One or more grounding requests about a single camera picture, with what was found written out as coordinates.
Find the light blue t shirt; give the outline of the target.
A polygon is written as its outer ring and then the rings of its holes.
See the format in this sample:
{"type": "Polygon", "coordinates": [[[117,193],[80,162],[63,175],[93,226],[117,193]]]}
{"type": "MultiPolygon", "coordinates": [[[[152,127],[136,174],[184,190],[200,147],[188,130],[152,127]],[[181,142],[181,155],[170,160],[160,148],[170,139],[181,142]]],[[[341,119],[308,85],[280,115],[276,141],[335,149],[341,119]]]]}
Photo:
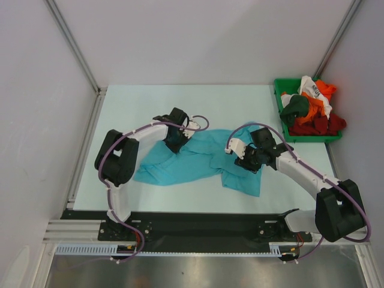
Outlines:
{"type": "Polygon", "coordinates": [[[176,154],[158,141],[144,156],[134,180],[169,186],[220,175],[224,188],[258,197],[262,171],[247,171],[235,164],[235,154],[225,153],[231,133],[225,129],[197,132],[176,154]]]}

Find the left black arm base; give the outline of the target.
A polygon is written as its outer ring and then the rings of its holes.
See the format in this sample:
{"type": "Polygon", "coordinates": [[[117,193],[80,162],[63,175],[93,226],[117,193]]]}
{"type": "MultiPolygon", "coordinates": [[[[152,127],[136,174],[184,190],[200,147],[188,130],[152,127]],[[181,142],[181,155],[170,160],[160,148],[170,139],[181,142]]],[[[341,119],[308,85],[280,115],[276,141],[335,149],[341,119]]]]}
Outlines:
{"type": "MultiPolygon", "coordinates": [[[[127,224],[139,230],[147,241],[151,237],[152,223],[144,220],[128,220],[127,224]]],[[[141,240],[140,235],[113,220],[103,220],[100,224],[98,237],[99,241],[137,241],[141,240]]]]}

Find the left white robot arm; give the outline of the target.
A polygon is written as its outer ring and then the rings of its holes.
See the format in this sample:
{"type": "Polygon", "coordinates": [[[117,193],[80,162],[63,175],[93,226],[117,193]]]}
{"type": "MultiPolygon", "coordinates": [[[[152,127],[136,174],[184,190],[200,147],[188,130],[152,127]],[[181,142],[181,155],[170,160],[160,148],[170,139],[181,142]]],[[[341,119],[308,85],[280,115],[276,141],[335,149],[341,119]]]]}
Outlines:
{"type": "Polygon", "coordinates": [[[156,116],[149,124],[131,132],[124,134],[114,129],[107,132],[94,167],[106,186],[107,216],[114,221],[111,231],[118,239],[125,240],[133,232],[132,224],[126,221],[131,209],[119,190],[134,176],[139,151],[162,142],[166,151],[176,154],[199,129],[200,125],[183,110],[173,108],[170,114],[156,116]]]}

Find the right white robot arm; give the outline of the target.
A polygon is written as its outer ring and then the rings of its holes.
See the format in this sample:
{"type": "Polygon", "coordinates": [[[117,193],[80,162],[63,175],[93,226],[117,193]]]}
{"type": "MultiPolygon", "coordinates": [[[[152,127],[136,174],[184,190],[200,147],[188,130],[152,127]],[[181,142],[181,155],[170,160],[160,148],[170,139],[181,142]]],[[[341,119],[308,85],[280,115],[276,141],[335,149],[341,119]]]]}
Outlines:
{"type": "Polygon", "coordinates": [[[277,235],[292,240],[298,232],[318,233],[329,242],[349,239],[351,233],[366,228],[367,241],[371,228],[362,203],[359,188],[350,179],[341,181],[321,173],[306,163],[285,139],[276,143],[278,134],[264,126],[250,133],[251,143],[230,135],[225,152],[237,156],[235,164],[257,173],[262,166],[278,171],[301,186],[316,202],[314,210],[293,209],[283,214],[277,225],[277,235]]]}

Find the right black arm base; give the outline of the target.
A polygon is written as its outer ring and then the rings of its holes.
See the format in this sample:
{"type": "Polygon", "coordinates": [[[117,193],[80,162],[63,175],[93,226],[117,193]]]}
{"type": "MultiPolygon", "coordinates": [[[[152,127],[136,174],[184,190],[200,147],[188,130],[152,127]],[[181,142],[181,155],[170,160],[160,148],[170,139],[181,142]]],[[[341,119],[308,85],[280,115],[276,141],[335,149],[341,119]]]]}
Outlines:
{"type": "Polygon", "coordinates": [[[306,232],[292,232],[280,221],[265,221],[257,225],[257,239],[260,242],[312,242],[313,237],[306,232]]]}

